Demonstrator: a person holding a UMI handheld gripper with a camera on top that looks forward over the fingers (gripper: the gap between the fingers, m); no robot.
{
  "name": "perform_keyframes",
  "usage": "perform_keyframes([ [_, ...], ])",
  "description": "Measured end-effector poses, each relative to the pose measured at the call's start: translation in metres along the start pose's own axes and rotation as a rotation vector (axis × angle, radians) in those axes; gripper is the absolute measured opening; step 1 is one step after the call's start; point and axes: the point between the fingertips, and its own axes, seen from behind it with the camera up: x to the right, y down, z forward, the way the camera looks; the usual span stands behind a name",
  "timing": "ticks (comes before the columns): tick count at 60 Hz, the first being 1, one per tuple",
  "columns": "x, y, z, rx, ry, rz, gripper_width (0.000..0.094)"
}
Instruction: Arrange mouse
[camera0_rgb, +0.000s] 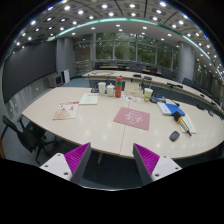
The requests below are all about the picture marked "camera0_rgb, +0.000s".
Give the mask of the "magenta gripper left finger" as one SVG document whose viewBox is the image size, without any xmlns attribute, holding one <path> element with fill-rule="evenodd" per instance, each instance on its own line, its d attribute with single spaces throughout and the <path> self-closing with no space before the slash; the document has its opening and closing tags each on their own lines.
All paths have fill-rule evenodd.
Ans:
<svg viewBox="0 0 224 224">
<path fill-rule="evenodd" d="M 72 183 L 79 184 L 91 154 L 91 143 L 81 145 L 66 154 L 56 153 L 41 169 Z"/>
</svg>

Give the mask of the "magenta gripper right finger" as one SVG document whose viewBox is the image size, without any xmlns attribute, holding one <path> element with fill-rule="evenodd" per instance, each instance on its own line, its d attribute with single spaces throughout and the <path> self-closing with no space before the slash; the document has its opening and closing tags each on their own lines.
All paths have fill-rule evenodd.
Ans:
<svg viewBox="0 0 224 224">
<path fill-rule="evenodd" d="M 181 170 L 168 156 L 160 156 L 136 143 L 133 144 L 133 155 L 144 185 Z"/>
</svg>

